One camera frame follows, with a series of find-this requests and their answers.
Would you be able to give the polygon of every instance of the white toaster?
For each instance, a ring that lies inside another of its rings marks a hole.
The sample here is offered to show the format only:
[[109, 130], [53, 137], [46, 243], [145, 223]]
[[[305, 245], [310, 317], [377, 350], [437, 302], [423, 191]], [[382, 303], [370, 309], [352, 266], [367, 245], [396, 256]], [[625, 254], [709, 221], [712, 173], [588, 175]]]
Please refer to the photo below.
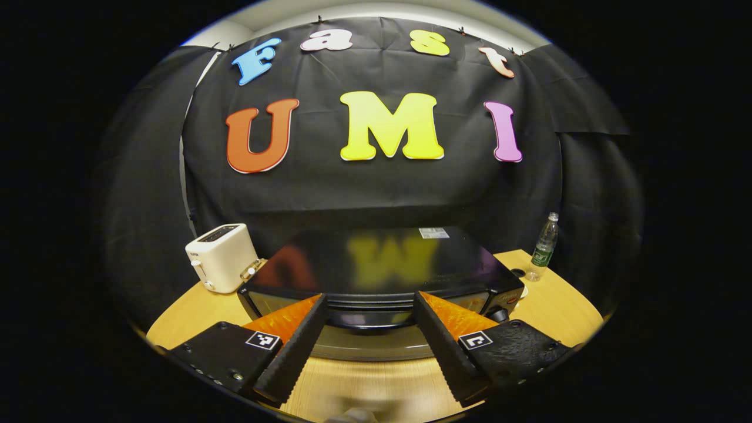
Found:
[[216, 227], [186, 245], [186, 253], [204, 287], [222, 294], [238, 289], [243, 272], [259, 258], [245, 224]]

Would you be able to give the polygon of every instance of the wooden table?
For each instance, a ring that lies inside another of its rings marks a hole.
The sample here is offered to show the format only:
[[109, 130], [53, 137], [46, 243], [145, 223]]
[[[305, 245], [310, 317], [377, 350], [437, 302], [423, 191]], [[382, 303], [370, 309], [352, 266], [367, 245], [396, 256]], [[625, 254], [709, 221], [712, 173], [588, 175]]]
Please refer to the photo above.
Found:
[[[526, 269], [530, 256], [495, 254], [509, 269]], [[590, 302], [549, 269], [541, 280], [521, 279], [528, 294], [510, 314], [567, 346], [586, 342], [603, 319]], [[218, 321], [250, 322], [236, 294], [216, 294], [201, 283], [175, 301], [149, 329], [149, 342], [174, 348]], [[351, 407], [371, 410], [379, 423], [430, 421], [462, 412], [434, 358], [356, 362], [311, 357], [281, 411], [316, 423]]]

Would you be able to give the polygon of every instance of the pink letter i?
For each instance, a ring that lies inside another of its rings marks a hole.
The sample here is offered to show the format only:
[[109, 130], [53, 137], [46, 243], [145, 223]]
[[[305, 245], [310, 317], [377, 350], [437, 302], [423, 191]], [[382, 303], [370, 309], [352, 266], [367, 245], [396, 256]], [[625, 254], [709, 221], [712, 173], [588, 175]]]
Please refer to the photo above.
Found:
[[483, 106], [491, 112], [493, 126], [496, 128], [496, 149], [493, 156], [500, 162], [522, 161], [522, 153], [517, 149], [512, 128], [514, 111], [509, 106], [497, 102], [485, 102]]

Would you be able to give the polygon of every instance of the letter m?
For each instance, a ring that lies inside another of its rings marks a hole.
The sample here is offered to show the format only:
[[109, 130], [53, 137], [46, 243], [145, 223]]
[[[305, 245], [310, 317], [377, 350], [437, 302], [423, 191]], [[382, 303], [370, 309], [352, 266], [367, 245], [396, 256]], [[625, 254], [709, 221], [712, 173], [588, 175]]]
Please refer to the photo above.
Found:
[[345, 93], [340, 100], [350, 108], [350, 133], [347, 146], [340, 152], [342, 159], [370, 160], [376, 156], [376, 148], [368, 143], [369, 129], [387, 157], [394, 157], [405, 130], [408, 143], [402, 153], [408, 159], [437, 160], [444, 156], [433, 122], [436, 99], [428, 94], [409, 93], [394, 114], [370, 91]]

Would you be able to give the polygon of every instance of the water bottle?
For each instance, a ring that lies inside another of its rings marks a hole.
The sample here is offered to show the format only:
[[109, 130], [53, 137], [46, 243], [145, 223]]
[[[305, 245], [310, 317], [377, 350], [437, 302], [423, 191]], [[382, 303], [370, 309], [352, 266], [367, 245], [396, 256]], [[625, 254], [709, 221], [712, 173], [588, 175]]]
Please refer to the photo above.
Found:
[[549, 213], [548, 222], [543, 227], [538, 242], [535, 243], [535, 251], [532, 253], [530, 268], [525, 274], [525, 279], [529, 281], [538, 281], [548, 268], [548, 262], [553, 254], [553, 247], [556, 246], [556, 238], [559, 236], [559, 214]]

